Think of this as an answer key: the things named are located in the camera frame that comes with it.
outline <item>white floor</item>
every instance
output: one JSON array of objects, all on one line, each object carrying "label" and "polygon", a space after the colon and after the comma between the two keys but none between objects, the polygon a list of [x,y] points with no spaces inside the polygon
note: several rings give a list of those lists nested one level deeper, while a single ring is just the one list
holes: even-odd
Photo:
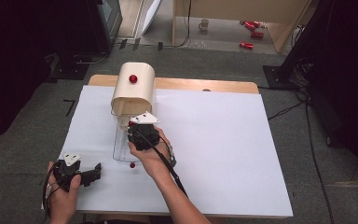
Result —
[{"label": "white floor", "polygon": [[[136,38],[141,38],[141,45],[158,45],[163,42],[164,46],[172,45],[172,1],[162,1],[160,8],[150,24],[149,28],[142,35],[142,28],[145,22],[145,15],[150,8],[153,0],[145,0],[142,15],[137,27]],[[252,53],[277,54],[269,37],[268,28],[257,28],[257,32],[264,33],[262,39],[254,39],[250,37],[250,31],[240,25],[239,21],[225,21],[208,19],[208,31],[202,32],[199,29],[201,18],[190,18],[190,39],[182,48],[191,49],[216,49],[225,51],[245,51]],[[187,35],[185,26],[187,18],[176,17],[176,38],[175,46],[183,43]],[[243,49],[239,47],[241,41],[254,44],[253,50]],[[287,55],[290,52],[290,40],[286,44],[281,54]]]}]

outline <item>red sphere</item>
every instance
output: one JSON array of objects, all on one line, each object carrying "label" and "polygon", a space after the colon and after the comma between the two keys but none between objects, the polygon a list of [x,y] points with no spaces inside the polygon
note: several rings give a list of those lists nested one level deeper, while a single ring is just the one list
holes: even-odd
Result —
[{"label": "red sphere", "polygon": [[136,75],[130,75],[130,83],[136,83],[138,81],[138,77]]}]

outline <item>white tabletop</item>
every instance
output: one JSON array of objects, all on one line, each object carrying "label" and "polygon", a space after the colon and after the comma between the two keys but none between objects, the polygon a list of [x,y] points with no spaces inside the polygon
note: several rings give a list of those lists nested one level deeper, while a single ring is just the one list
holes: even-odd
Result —
[{"label": "white tabletop", "polygon": [[[113,160],[113,87],[84,86],[62,152],[79,153],[81,171],[100,162],[102,177],[80,188],[77,209],[167,214],[141,163]],[[291,217],[292,207],[259,94],[156,90],[153,114],[170,139],[179,174],[201,213]]]}]

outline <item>beige container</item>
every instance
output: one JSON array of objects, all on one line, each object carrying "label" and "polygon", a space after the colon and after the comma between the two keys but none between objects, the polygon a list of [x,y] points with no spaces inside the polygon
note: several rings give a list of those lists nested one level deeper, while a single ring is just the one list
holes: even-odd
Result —
[{"label": "beige container", "polygon": [[[135,83],[130,82],[132,75],[137,77]],[[124,63],[121,66],[111,102],[113,114],[124,119],[118,123],[119,126],[127,125],[130,117],[141,115],[145,111],[152,112],[154,79],[155,71],[147,63]]]}]

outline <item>hand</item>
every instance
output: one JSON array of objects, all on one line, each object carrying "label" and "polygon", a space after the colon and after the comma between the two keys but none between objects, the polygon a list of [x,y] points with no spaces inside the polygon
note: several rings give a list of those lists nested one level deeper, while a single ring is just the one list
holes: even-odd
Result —
[{"label": "hand", "polygon": [[[170,145],[171,143],[165,136],[164,132],[156,126],[155,129],[158,131],[159,136],[164,139],[168,145]],[[156,178],[158,176],[163,175],[171,176],[164,162],[153,150],[153,148],[138,151],[136,150],[136,146],[132,142],[129,142],[129,147],[131,150],[131,154],[137,157],[142,162],[145,170],[152,178]],[[165,158],[167,158],[168,161],[170,160],[170,152],[162,140],[160,140],[158,145],[156,145],[156,149],[161,152],[165,156]]]},{"label": "hand", "polygon": [[[54,162],[50,162],[48,170],[53,166]],[[48,183],[51,185],[50,192],[56,190],[50,195],[48,204],[50,207],[50,223],[69,223],[76,211],[77,190],[80,186],[81,175],[75,175],[72,178],[69,192],[63,189],[57,189],[59,186],[53,174],[50,175]]]}]

